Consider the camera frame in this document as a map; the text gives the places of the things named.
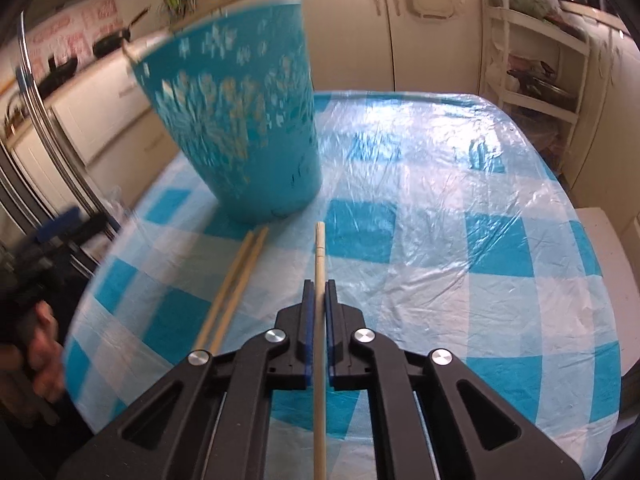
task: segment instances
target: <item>plastic table cover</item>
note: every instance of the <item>plastic table cover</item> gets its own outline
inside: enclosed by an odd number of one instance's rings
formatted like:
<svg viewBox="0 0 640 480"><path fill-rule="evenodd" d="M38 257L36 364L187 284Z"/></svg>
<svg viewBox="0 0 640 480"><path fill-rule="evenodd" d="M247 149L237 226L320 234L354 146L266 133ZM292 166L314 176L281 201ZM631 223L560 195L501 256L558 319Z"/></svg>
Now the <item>plastic table cover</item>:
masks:
<svg viewBox="0 0 640 480"><path fill-rule="evenodd" d="M401 348L448 348L582 467L616 423L620 352L591 244L515 124L476 96L316 94L323 183L271 224L222 351L273 326L314 275ZM69 393L98 431L190 351L250 226L179 155L117 237L65 345ZM365 392L327 397L330 478L375 478ZM312 475L312 393L275 392L266 478Z"/></svg>

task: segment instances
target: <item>human hand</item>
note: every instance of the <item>human hand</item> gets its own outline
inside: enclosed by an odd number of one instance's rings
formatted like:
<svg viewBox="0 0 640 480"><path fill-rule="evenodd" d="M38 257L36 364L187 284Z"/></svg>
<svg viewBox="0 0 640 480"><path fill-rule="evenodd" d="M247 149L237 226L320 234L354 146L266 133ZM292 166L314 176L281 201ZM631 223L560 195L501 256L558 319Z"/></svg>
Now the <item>human hand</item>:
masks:
<svg viewBox="0 0 640 480"><path fill-rule="evenodd" d="M33 391L40 397L55 402L64 392L64 370L62 346L57 343L58 323L50 306L41 301L35 307L37 325L33 339L27 348L29 366L36 372ZM0 345L0 370L11 372L20 370L23 358L13 345ZM37 409L15 386L11 375L0 373L0 401L18 420L29 423L37 416Z"/></svg>

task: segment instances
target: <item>wooden stick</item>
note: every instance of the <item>wooden stick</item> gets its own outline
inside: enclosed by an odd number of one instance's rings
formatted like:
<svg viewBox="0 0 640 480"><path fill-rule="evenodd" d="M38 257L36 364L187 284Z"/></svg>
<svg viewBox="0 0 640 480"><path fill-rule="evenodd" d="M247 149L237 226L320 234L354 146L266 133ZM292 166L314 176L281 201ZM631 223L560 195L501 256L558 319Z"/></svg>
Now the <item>wooden stick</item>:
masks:
<svg viewBox="0 0 640 480"><path fill-rule="evenodd" d="M314 480L326 480L326 352L324 350L324 222L316 224L316 308L314 310Z"/></svg>
<svg viewBox="0 0 640 480"><path fill-rule="evenodd" d="M7 81L5 81L4 83L2 83L0 85L0 96L3 96L8 89L10 89L15 83L15 77L12 77L11 79L8 79Z"/></svg>
<svg viewBox="0 0 640 480"><path fill-rule="evenodd" d="M249 283L249 277L251 276L252 270L254 270L255 263L258 260L258 256L260 255L260 251L262 250L262 246L264 245L264 239L267 237L267 233L269 232L268 227L263 227L258 234L258 238L255 241L254 246L251 248L251 252L247 257L246 264L244 269L242 269L242 273L238 278L238 284L236 288L231 293L231 298L229 298L229 303L226 306L225 313L222 315L222 319L220 319L220 325L216 330L216 335L213 338L213 342L209 347L209 352L212 355L216 355L218 353L218 349L222 344L223 339L226 335L226 329L229 327L229 323L231 323L231 319L234 316L234 312L236 311L236 307L238 307L238 303L240 303L240 299L242 298L242 294Z"/></svg>
<svg viewBox="0 0 640 480"><path fill-rule="evenodd" d="M236 277L238 276L240 267L242 266L242 263L244 263L244 260L249 252L249 248L251 248L251 244L254 242L254 238L255 238L255 235L253 231L249 231L244 237L244 240L242 241L242 245L240 245L240 248L238 249L238 254L236 254L236 257L231 263L231 266L229 267L229 270L226 273L225 279L222 281L222 285L220 285L220 288L218 289L218 293L216 294L216 297L214 298L213 303L211 303L211 306L209 307L209 313L207 314L207 319L205 320L205 322L202 325L202 328L200 329L200 333L196 338L196 342L193 344L193 350L199 350L201 348L204 348L206 339L209 336L209 332L211 332L211 329L213 328L213 325L216 322L216 317L220 312L220 307L222 307L222 304L225 301L226 294L228 293L229 288L231 288L231 285L233 284L233 282L236 280Z"/></svg>

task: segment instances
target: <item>blue waste bin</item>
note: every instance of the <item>blue waste bin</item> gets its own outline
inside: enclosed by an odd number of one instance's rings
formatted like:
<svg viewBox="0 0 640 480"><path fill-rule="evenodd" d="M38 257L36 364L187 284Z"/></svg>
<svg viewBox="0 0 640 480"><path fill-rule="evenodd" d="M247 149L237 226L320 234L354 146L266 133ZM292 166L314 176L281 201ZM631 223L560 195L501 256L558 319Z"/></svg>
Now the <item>blue waste bin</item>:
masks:
<svg viewBox="0 0 640 480"><path fill-rule="evenodd" d="M300 0L272 0L185 30L137 62L134 73L231 218L283 218L318 193Z"/></svg>

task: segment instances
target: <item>shelf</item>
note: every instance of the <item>shelf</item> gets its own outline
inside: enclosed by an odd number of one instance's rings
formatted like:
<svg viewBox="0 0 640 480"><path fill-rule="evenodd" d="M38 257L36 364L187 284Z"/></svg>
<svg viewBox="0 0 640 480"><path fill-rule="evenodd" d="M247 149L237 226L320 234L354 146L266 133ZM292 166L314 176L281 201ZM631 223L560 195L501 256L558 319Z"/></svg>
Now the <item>shelf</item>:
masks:
<svg viewBox="0 0 640 480"><path fill-rule="evenodd" d="M543 36L551 38L552 40L562 43L576 52L579 52L583 56L589 55L589 43L574 38L571 34L563 32L555 25L542 22L531 16L527 16L521 12L511 9L503 9L502 7L488 7L489 17L493 20L507 21L517 25L519 27L528 28Z"/></svg>
<svg viewBox="0 0 640 480"><path fill-rule="evenodd" d="M498 94L498 97L500 97L500 89L489 79L487 79L487 84L491 87L491 90L493 90L496 94ZM556 117L569 124L575 124L578 121L577 114L574 114L569 110L564 110L564 108L550 105L549 103L545 103L544 101L541 101L539 99L534 99L533 97L518 94L516 92L511 92L509 90L504 90L504 92L502 93L502 98L505 103L522 106L523 108L528 108L529 110L535 110L537 112Z"/></svg>

